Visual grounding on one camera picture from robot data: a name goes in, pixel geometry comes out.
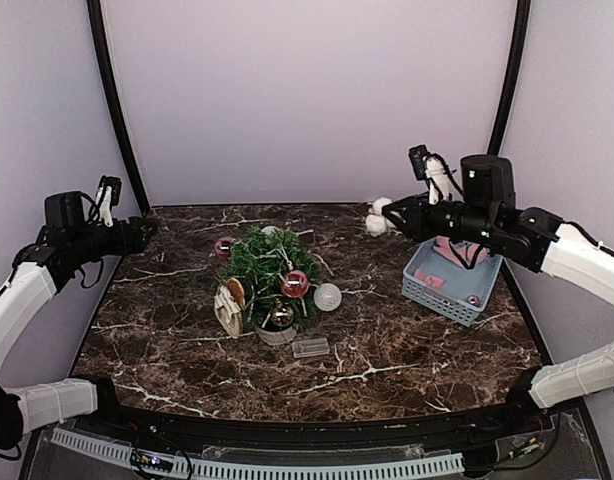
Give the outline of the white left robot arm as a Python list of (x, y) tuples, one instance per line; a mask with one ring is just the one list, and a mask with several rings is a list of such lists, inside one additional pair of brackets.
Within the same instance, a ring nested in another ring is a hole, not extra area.
[[(115, 179), (104, 177), (94, 197), (70, 191), (45, 199), (44, 225), (36, 240), (18, 251), (0, 287), (0, 374), (36, 314), (84, 265), (145, 250), (155, 231), (139, 217), (114, 218), (119, 197)], [(107, 436), (121, 435), (128, 415), (106, 394), (108, 387), (107, 381), (79, 378), (10, 389), (0, 384), (0, 450), (17, 447), (36, 429), (83, 415)]]

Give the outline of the white cotton boll ornament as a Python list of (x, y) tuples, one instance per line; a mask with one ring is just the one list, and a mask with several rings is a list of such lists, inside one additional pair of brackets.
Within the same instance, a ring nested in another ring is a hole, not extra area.
[(365, 228), (372, 237), (381, 236), (395, 228), (395, 225), (382, 213), (382, 209), (392, 202), (393, 200), (388, 197), (380, 197), (369, 205)]

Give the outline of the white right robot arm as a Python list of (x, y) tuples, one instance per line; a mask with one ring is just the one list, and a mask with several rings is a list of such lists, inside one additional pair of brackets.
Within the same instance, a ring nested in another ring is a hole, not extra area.
[(555, 362), (520, 375), (498, 410), (498, 426), (517, 434), (536, 410), (614, 391), (614, 249), (573, 220), (518, 208), (506, 158), (467, 156), (458, 175), (423, 145), (410, 149), (409, 160), (427, 190), (383, 207), (398, 230), (416, 241), (467, 241), (541, 275), (541, 285), (547, 279), (563, 285), (530, 290)]

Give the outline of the clear string light garland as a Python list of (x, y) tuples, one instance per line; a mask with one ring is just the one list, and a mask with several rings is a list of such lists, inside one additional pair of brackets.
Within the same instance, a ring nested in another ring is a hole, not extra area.
[(240, 238), (218, 239), (214, 250), (224, 265), (213, 310), (231, 338), (252, 330), (269, 346), (292, 343), (342, 303), (342, 291), (320, 279), (320, 258), (295, 232), (252, 227)]

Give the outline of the gold disco ball ornament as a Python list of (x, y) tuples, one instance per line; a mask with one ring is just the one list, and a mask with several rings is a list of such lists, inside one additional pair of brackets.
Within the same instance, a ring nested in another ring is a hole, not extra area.
[(275, 325), (280, 329), (291, 326), (294, 322), (294, 311), (290, 306), (286, 306), (278, 298), (275, 299), (274, 307), (269, 312), (263, 327)]

